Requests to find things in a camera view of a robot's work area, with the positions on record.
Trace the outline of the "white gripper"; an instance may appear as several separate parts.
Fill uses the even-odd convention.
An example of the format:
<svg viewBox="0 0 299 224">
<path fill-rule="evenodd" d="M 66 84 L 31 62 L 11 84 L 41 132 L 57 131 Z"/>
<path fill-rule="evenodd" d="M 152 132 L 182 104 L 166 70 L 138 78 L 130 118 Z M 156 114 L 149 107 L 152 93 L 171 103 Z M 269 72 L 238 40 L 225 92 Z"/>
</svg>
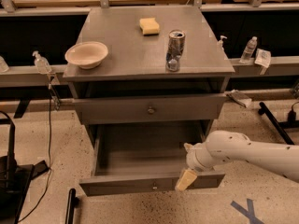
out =
<svg viewBox="0 0 299 224">
<path fill-rule="evenodd" d="M 195 145 L 184 143 L 184 148 L 187 151 L 186 163 L 189 168 L 183 169 L 179 176 L 175 185 L 175 190 L 178 191 L 186 190 L 197 178 L 197 173 L 212 171 L 214 164 L 214 160 L 204 143 Z"/>
</svg>

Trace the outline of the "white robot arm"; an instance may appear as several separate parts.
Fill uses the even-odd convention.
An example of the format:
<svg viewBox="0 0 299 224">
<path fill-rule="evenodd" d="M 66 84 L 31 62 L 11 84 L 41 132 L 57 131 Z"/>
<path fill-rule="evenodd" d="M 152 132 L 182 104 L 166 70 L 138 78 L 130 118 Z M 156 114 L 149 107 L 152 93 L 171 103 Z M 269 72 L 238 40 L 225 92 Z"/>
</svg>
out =
<svg viewBox="0 0 299 224">
<path fill-rule="evenodd" d="M 203 143 L 184 144 L 187 167 L 181 172 L 175 190 L 187 189 L 203 172 L 216 165 L 245 161 L 276 175 L 299 182 L 299 146 L 250 140 L 243 133 L 215 131 Z"/>
</svg>

